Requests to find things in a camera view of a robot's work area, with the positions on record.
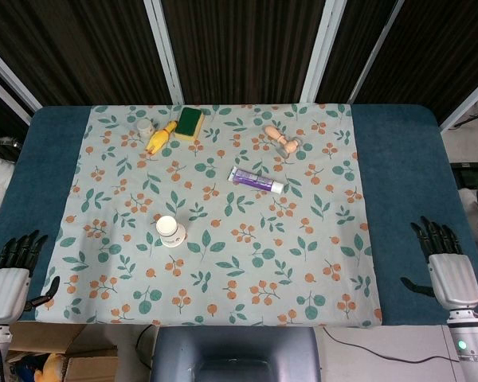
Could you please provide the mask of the yellow rubber chicken toy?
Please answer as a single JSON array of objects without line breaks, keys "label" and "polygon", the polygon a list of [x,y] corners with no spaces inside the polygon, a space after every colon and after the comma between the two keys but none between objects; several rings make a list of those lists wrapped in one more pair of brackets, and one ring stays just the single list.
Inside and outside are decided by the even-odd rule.
[{"label": "yellow rubber chicken toy", "polygon": [[145,151],[156,154],[169,140],[170,133],[177,127],[176,121],[170,121],[163,129],[156,131],[149,139]]}]

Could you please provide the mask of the yellow plush toy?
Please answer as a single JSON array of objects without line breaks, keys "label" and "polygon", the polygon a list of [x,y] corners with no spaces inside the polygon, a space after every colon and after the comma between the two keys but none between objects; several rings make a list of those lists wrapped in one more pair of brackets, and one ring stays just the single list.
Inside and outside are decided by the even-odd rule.
[{"label": "yellow plush toy", "polygon": [[62,382],[66,357],[58,353],[23,357],[15,366],[21,382]]}]

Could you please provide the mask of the wooden handled stamp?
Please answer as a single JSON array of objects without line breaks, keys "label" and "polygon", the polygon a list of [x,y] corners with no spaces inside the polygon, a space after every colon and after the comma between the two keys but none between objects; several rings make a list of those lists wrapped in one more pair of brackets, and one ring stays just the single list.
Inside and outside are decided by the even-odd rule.
[{"label": "wooden handled stamp", "polygon": [[272,125],[265,126],[264,132],[269,138],[273,139],[278,144],[276,151],[283,158],[288,158],[302,146],[302,141],[300,139],[288,138]]}]

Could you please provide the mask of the white partition frame post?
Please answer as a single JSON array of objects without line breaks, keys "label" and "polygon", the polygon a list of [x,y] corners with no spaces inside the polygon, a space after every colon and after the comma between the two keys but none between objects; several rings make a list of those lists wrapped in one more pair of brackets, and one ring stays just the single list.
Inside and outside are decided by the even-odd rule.
[{"label": "white partition frame post", "polygon": [[316,100],[346,6],[347,0],[325,1],[300,95],[301,103],[314,103]]},{"label": "white partition frame post", "polygon": [[185,103],[161,0],[143,0],[163,75],[173,104]]},{"label": "white partition frame post", "polygon": [[0,83],[0,100],[29,126],[32,115],[43,106],[1,57],[0,78],[5,84]]},{"label": "white partition frame post", "polygon": [[459,106],[440,125],[441,134],[450,130],[457,124],[457,121],[478,101],[478,86],[468,95]]},{"label": "white partition frame post", "polygon": [[392,8],[392,10],[390,11],[390,15],[389,17],[387,18],[386,20],[386,23],[384,24],[383,28],[382,28],[382,31],[381,33],[379,34],[378,36],[378,39],[376,40],[371,52],[370,52],[370,55],[368,56],[367,60],[366,60],[366,63],[365,65],[363,66],[363,69],[355,83],[355,86],[353,87],[349,97],[348,97],[348,100],[347,102],[349,104],[353,104],[361,89],[362,89],[362,86],[364,84],[364,82],[366,81],[366,78],[368,77],[369,73],[370,73],[370,70],[372,69],[373,65],[374,65],[374,62],[376,61],[377,57],[378,57],[378,54],[395,22],[395,20],[397,19],[404,3],[405,3],[406,0],[396,0],[396,2],[394,3],[394,6]]}]

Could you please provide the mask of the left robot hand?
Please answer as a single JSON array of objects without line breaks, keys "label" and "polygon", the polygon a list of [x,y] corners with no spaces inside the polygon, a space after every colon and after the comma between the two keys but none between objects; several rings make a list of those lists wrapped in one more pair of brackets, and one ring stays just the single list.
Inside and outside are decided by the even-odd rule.
[{"label": "left robot hand", "polygon": [[0,325],[18,321],[25,312],[50,302],[58,292],[60,278],[54,277],[48,291],[28,299],[30,282],[41,249],[48,239],[35,230],[18,239],[11,238],[0,252]]}]

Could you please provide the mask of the cardboard box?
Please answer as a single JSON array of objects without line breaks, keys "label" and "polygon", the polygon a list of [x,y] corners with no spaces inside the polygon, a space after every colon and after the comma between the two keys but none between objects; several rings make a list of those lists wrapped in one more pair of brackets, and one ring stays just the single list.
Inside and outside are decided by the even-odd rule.
[{"label": "cardboard box", "polygon": [[10,331],[11,360],[56,354],[70,382],[149,382],[155,327],[19,322]]}]

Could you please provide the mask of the yellow green sponge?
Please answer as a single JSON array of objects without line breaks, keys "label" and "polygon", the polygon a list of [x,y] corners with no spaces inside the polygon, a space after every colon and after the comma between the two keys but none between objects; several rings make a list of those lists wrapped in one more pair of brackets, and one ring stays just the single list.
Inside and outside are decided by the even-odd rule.
[{"label": "yellow green sponge", "polygon": [[184,107],[178,118],[174,136],[178,139],[194,141],[200,132],[204,114],[200,109]]}]

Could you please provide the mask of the purple toothpaste tube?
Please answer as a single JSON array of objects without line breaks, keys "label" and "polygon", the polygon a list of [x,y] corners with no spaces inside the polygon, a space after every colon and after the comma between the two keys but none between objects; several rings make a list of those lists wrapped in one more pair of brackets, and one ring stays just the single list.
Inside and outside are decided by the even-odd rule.
[{"label": "purple toothpaste tube", "polygon": [[228,176],[228,181],[277,194],[281,194],[284,188],[283,183],[262,177],[246,170],[238,169],[236,166],[231,169]]}]

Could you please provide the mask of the white paper cup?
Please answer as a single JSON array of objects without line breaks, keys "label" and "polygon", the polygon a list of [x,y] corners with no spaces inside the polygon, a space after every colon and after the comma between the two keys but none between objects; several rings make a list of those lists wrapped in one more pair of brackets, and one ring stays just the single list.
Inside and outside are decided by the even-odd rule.
[{"label": "white paper cup", "polygon": [[161,216],[155,227],[165,247],[175,248],[182,244],[186,238],[185,227],[172,216]]}]

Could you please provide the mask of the floral patterned tablecloth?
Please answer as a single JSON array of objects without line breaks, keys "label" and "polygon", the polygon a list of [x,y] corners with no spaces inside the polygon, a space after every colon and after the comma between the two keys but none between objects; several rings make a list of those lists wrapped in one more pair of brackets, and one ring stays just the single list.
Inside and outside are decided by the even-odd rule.
[{"label": "floral patterned tablecloth", "polygon": [[[347,104],[204,105],[196,140],[149,155],[136,127],[179,106],[96,106],[88,117],[46,278],[40,322],[380,325],[382,311]],[[288,158],[272,125],[302,146]],[[228,181],[231,169],[284,184]],[[161,216],[186,229],[175,248]]]}]

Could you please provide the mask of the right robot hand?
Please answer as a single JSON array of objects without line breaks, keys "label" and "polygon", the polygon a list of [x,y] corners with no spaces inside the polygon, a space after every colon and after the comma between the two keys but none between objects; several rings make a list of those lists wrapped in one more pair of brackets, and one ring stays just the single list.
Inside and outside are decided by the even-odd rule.
[{"label": "right robot hand", "polygon": [[401,277],[410,291],[435,298],[446,310],[478,306],[478,282],[470,258],[463,253],[456,233],[447,225],[421,218],[412,222],[432,285],[422,286]]}]

